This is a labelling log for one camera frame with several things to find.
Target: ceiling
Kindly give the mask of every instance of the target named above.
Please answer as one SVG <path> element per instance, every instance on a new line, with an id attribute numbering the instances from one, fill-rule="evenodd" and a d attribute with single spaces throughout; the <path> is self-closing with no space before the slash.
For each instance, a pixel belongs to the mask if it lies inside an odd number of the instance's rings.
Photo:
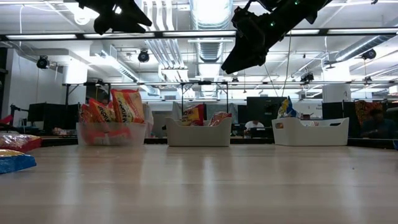
<path id="1" fill-rule="evenodd" d="M 28 4 L 23 1 L 21 4 L 1 4 L 0 3 L 0 34 L 38 34 L 38 33 L 92 33 L 93 20 L 87 25 L 78 25 L 74 20 L 74 14 L 68 11 L 62 1 L 52 1 L 42 4 Z M 189 11 L 188 0 L 173 0 L 173 24 L 177 30 L 193 29 L 191 22 L 191 14 Z M 244 5 L 246 1 L 234 1 L 233 8 Z M 330 5 L 322 9 L 318 13 L 318 18 L 314 25 L 310 25 L 307 21 L 302 21 L 296 29 L 315 29 L 328 27 L 382 27 L 384 24 L 395 19 L 398 11 L 398 1 L 382 1 L 375 5 L 371 5 L 370 1 L 365 0 L 334 0 Z M 250 11 L 257 15 L 266 11 L 258 4 L 251 6 Z M 333 37 L 292 37 L 285 38 L 278 42 L 270 49 L 267 56 L 267 62 L 262 67 L 252 67 L 240 71 L 236 77 L 239 81 L 259 82 L 267 80 L 267 72 L 274 81 L 282 82 L 286 76 L 295 74 L 298 78 L 302 72 L 298 72 L 300 68 L 311 62 L 313 58 L 319 56 L 326 51 L 329 53 L 339 52 L 350 45 L 354 44 L 363 37 L 360 36 L 333 36 Z M 225 44 L 223 49 L 223 58 L 226 58 L 234 46 L 234 40 Z M 158 75 L 158 61 L 150 54 L 150 60 L 147 63 L 140 63 L 137 54 L 140 49 L 146 49 L 145 40 L 96 40 L 96 41 L 47 41 L 47 42 L 24 42 L 25 53 L 37 55 L 35 51 L 40 49 L 68 49 L 79 57 L 83 58 L 91 67 L 89 69 L 89 77 L 98 77 L 104 80 L 119 81 L 121 74 L 109 65 L 103 65 L 98 58 L 92 53 L 90 54 L 90 46 L 102 45 L 108 47 L 113 45 L 119 52 L 119 60 L 124 62 L 125 66 L 135 71 L 140 78 L 147 82 L 161 81 Z M 195 44 L 188 43 L 188 39 L 178 39 L 179 50 L 182 54 L 183 61 L 188 68 L 188 77 L 191 80 L 200 78 L 198 72 L 198 58 L 196 54 Z M 366 70 L 363 60 L 350 59 L 351 79 L 362 80 L 366 74 L 377 72 L 391 66 L 397 65 L 396 58 L 398 54 L 398 38 L 393 38 L 387 42 L 380 44 L 374 48 L 377 57 L 367 62 Z M 308 65 L 308 70 L 312 71 L 315 79 L 320 80 L 322 74 L 322 65 L 320 60 Z M 234 75 L 227 75 L 220 70 L 220 80 L 230 80 Z M 378 80 L 391 80 L 398 78 L 398 72 L 391 72 L 378 78 Z M 234 86 L 233 88 L 255 88 L 256 86 Z M 375 92 L 383 92 L 388 85 L 379 85 Z"/>

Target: wooden table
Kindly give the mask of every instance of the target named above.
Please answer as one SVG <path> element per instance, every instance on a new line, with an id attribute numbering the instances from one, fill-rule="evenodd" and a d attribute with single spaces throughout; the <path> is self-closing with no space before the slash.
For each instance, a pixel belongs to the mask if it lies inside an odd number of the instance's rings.
<path id="1" fill-rule="evenodd" d="M 398 152 L 62 146 L 0 175 L 0 223 L 398 223 Z"/>

